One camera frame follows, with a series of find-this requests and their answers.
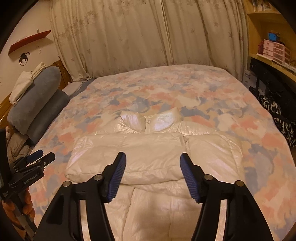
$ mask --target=mattress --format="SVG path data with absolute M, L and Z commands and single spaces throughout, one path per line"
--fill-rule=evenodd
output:
M 211 66 L 147 68 L 94 80 L 71 99 L 36 145 L 56 160 L 31 186 L 36 225 L 66 180 L 78 138 L 90 135 L 122 111 L 152 115 L 177 107 L 184 120 L 236 137 L 242 143 L 246 184 L 275 240 L 296 221 L 296 168 L 284 136 L 256 98 L 227 71 Z

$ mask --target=wooden headboard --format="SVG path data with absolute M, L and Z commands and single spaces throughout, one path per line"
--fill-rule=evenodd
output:
M 69 82 L 70 83 L 72 82 L 72 78 L 60 60 L 57 62 L 54 62 L 51 66 L 57 66 L 61 71 L 62 78 L 61 78 L 61 83 L 59 85 L 59 89 L 62 90 L 68 85 Z M 12 104 L 9 101 L 9 96 L 10 94 L 4 99 L 4 101 L 2 101 L 2 103 L 0 103 L 0 129 L 2 128 L 5 129 L 6 126 L 9 126 L 13 134 L 14 133 L 13 128 L 7 121 L 8 112 L 12 107 Z

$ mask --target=folded white towel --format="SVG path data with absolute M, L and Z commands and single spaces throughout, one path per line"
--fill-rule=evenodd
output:
M 32 78 L 33 80 L 36 79 L 36 77 L 46 68 L 46 64 L 41 62 L 38 64 L 38 66 L 33 70 L 32 72 Z
M 68 96 L 71 96 L 75 91 L 80 89 L 81 85 L 81 82 L 69 83 L 65 88 L 62 89 L 62 91 L 64 91 Z
M 17 79 L 15 86 L 10 94 L 9 101 L 15 106 L 22 98 L 26 90 L 33 83 L 33 80 L 46 68 L 45 63 L 41 62 L 34 71 L 22 72 Z
M 9 97 L 9 101 L 13 106 L 15 106 L 19 102 L 19 100 L 22 98 L 22 96 L 32 83 L 33 78 L 31 72 L 24 71 L 20 74 Z

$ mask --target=blue gripper pad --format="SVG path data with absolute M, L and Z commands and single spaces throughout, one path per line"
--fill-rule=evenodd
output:
M 126 155 L 122 153 L 120 161 L 109 182 L 109 192 L 107 195 L 107 199 L 109 202 L 111 202 L 112 199 L 116 197 L 125 168 L 126 168 Z
M 189 167 L 188 161 L 186 160 L 185 154 L 182 154 L 180 157 L 180 167 L 185 178 L 187 187 L 189 189 L 190 195 L 196 202 L 199 202 L 200 195 L 198 193 L 198 183 L 193 173 Z
M 43 151 L 38 150 L 27 157 L 27 163 L 33 163 L 43 156 Z

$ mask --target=wooden furniture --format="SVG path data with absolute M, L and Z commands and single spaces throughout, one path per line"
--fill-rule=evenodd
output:
M 51 30 L 45 31 L 42 33 L 38 33 L 38 34 L 34 34 L 32 36 L 29 36 L 27 38 L 24 38 L 24 39 L 16 42 L 15 44 L 10 46 L 8 54 L 12 53 L 13 51 L 19 49 L 22 46 L 25 46 L 26 44 L 29 44 L 29 43 L 34 42 L 36 40 L 45 38 L 50 32 L 51 32 Z
M 63 65 L 63 63 L 59 60 L 54 62 L 51 66 L 57 66 L 59 67 L 59 70 L 62 74 L 62 79 L 61 79 L 61 83 L 59 85 L 59 89 L 62 90 L 63 88 L 65 88 L 68 83 L 73 82 L 71 75 L 68 73 L 68 71 L 66 70 L 65 66 Z
M 275 9 L 255 12 L 252 0 L 244 0 L 249 31 L 249 57 L 260 60 L 296 82 L 296 74 L 271 60 L 256 55 L 258 45 L 268 39 L 268 32 L 280 33 L 281 41 L 291 51 L 292 60 L 296 60 L 296 34 L 285 18 Z
M 61 77 L 59 89 L 62 90 L 68 85 L 69 82 L 72 82 L 72 78 L 60 60 L 57 62 L 54 62 L 51 66 L 57 66 L 61 71 L 62 77 Z M 4 99 L 4 101 L 2 101 L 2 103 L 0 103 L 0 129 L 5 128 L 6 126 L 9 126 L 13 134 L 14 133 L 13 128 L 7 121 L 8 112 L 12 107 L 12 104 L 9 101 L 9 96 L 10 94 Z

